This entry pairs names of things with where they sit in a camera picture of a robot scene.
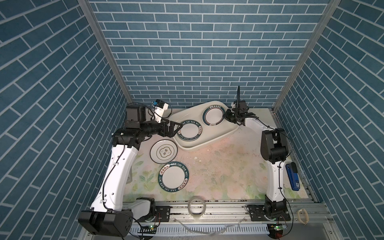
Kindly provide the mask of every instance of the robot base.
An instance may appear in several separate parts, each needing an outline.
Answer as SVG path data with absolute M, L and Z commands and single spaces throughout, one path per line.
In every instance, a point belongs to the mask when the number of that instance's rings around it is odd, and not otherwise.
M 248 205 L 247 211 L 251 217 L 251 221 L 290 221 L 291 216 L 286 207 L 286 199 L 280 202 L 272 202 L 265 196 L 265 203 L 263 205 Z
M 123 211 L 132 215 L 130 210 Z M 79 223 L 93 235 L 125 237 L 132 225 L 132 218 L 119 212 L 81 211 Z

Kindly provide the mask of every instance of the table surface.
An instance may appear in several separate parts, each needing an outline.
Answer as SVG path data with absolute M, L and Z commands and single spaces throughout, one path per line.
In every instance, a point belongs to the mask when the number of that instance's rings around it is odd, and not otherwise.
M 265 124 L 275 126 L 268 109 L 252 112 Z M 178 192 L 161 189 L 157 177 L 164 164 L 153 162 L 149 156 L 151 147 L 163 139 L 172 140 L 155 135 L 141 144 L 132 165 L 132 182 L 124 189 L 124 202 L 133 202 L 138 197 L 153 197 L 156 201 L 188 201 L 194 196 L 205 200 L 265 198 L 268 178 L 267 163 L 260 155 L 261 132 L 240 126 L 232 135 L 197 151 L 179 148 L 174 161 L 185 164 L 190 176 L 187 185 Z M 291 189 L 285 170 L 283 182 L 286 198 L 308 198 L 301 180 L 299 191 Z

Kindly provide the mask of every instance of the black cable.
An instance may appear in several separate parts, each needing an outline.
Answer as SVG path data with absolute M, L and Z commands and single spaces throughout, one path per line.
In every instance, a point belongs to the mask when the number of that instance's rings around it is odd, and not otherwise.
M 128 233 L 131 234 L 133 237 L 140 239 L 140 237 L 133 235 L 131 232 L 128 232 Z
M 152 137 L 152 136 L 149 136 L 149 138 L 147 138 L 147 139 L 145 139 L 145 140 L 143 140 L 143 141 L 141 141 L 141 142 L 148 141 L 149 139 L 151 139 L 151 137 Z
M 120 157 L 123 155 L 124 150 L 125 150 L 125 142 L 124 142 L 124 139 L 121 138 L 121 140 L 122 140 L 122 142 L 123 142 L 123 149 L 122 149 L 122 152 L 121 152 L 121 154 L 119 155 L 118 159 L 116 160 L 116 163 L 119 162 L 119 159 L 120 159 Z M 117 210 L 109 209 L 109 208 L 107 208 L 107 206 L 105 205 L 105 202 L 104 202 L 104 188 L 105 188 L 105 183 L 107 182 L 107 179 L 108 179 L 109 175 L 111 174 L 111 172 L 113 171 L 113 169 L 115 168 L 115 166 L 116 166 L 116 164 L 112 167 L 112 169 L 109 171 L 107 177 L 106 177 L 105 180 L 104 180 L 103 189 L 102 189 L 103 206 L 104 206 L 105 209 L 107 209 L 107 210 L 109 210 L 109 211 L 111 211 L 111 212 L 118 212 L 118 213 L 127 215 L 127 216 L 129 216 L 130 218 L 132 218 L 135 222 L 137 222 L 137 223 L 139 224 L 139 226 L 140 226 L 140 230 L 141 230 L 141 238 L 138 237 L 138 236 L 137 236 L 137 238 L 138 238 L 138 239 L 142 239 L 142 238 L 143 238 L 143 234 L 144 234 L 143 227 L 141 226 L 141 224 L 140 224 L 140 223 L 139 223 L 133 216 L 131 216 L 131 215 L 125 213 L 125 212 L 121 212 L 121 211 L 117 211 Z
M 138 103 L 138 102 L 132 102 L 132 103 L 128 103 L 127 104 L 127 106 L 128 105 L 131 105 L 131 104 L 141 104 L 141 105 L 143 105 L 143 106 L 145 106 L 146 108 L 148 108 L 151 112 L 152 112 L 152 114 L 153 115 L 158 115 L 150 106 L 148 106 L 147 104 L 144 104 L 144 103 Z M 168 116 L 166 116 L 166 117 L 162 117 L 162 116 L 160 116 L 160 115 L 158 115 L 159 117 L 161 117 L 161 118 L 169 118 L 169 116 L 172 114 L 172 106 L 169 104 L 169 103 L 166 103 L 166 104 L 168 104 L 168 106 L 170 107 L 170 113 L 168 114 Z
M 237 86 L 237 102 L 236 102 L 236 111 L 235 111 L 235 117 L 236 117 L 236 118 L 237 118 L 237 116 L 238 116 L 239 103 L 240 103 L 240 86 Z
M 160 216 L 160 212 L 159 212 L 159 224 L 157 225 L 157 227 L 160 226 L 160 222 L 161 222 L 161 216 Z
M 282 190 L 282 187 L 281 187 L 281 185 L 280 185 L 280 169 L 281 169 L 281 163 L 282 163 L 283 161 L 280 161 L 280 164 L 279 164 L 279 190 L 280 190 L 280 193 L 281 193 L 281 195 L 286 199 L 286 197 L 284 196 L 284 194 L 283 194 L 283 192 L 281 191 Z M 292 225 L 291 225 L 291 229 L 288 231 L 288 233 L 286 233 L 286 234 L 284 234 L 283 236 L 281 236 L 280 238 L 282 238 L 282 237 L 284 237 L 284 236 L 287 236 L 290 232 L 291 232 L 291 230 L 292 230 L 292 228 L 293 228 L 293 212 L 292 212 L 292 208 L 291 208 L 291 205 L 290 205 L 290 203 L 289 203 L 289 201 L 288 200 L 286 200 L 287 201 L 287 203 L 288 203 L 288 206 L 289 206 L 289 209 L 291 210 L 291 214 L 292 214 Z
M 269 126 L 269 125 L 266 125 L 265 123 L 263 123 L 263 122 L 260 120 L 259 117 L 256 117 L 256 116 L 246 116 L 246 117 L 242 117 L 241 119 L 243 119 L 243 118 L 244 118 L 244 119 L 245 119 L 245 118 L 254 118 L 254 119 L 258 120 L 259 122 L 261 122 L 261 123 L 262 123 L 264 126 L 266 126 L 267 128 L 270 128 L 270 129 L 272 129 L 272 130 L 278 131 L 280 134 L 284 135 L 284 136 L 288 139 L 288 141 L 290 141 L 291 144 L 293 145 L 292 139 L 290 139 L 286 134 L 280 132 L 279 130 L 277 130 L 277 128 L 273 128 L 273 127 L 271 127 L 271 126 Z
M 125 126 L 125 121 L 127 120 L 127 111 L 125 111 L 125 117 L 124 117 L 124 121 L 122 122 L 122 127 Z
M 151 116 L 151 119 L 152 119 L 153 114 L 149 113 L 149 109 L 147 110 L 147 112 L 148 112 L 149 116 Z

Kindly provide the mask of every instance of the blue stapler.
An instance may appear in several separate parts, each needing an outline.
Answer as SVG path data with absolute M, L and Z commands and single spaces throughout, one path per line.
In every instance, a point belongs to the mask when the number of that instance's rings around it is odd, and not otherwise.
M 291 183 L 291 188 L 294 191 L 300 190 L 299 175 L 297 175 L 297 166 L 296 163 L 291 162 L 290 164 L 285 165 L 287 169 L 289 182 Z

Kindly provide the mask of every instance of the ceramic plate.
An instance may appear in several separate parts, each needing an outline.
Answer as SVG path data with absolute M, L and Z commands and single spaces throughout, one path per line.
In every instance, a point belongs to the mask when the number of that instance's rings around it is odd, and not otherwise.
M 159 185 L 167 192 L 177 192 L 187 184 L 189 171 L 181 162 L 171 162 L 159 172 Z
M 171 140 L 160 140 L 155 143 L 150 152 L 152 161 L 164 164 L 172 161 L 177 154 L 177 146 Z
M 195 141 L 203 131 L 201 124 L 195 120 L 185 120 L 181 124 L 183 127 L 177 132 L 177 135 L 184 141 Z
M 208 126 L 215 126 L 224 119 L 224 108 L 220 105 L 212 105 L 203 113 L 203 122 Z

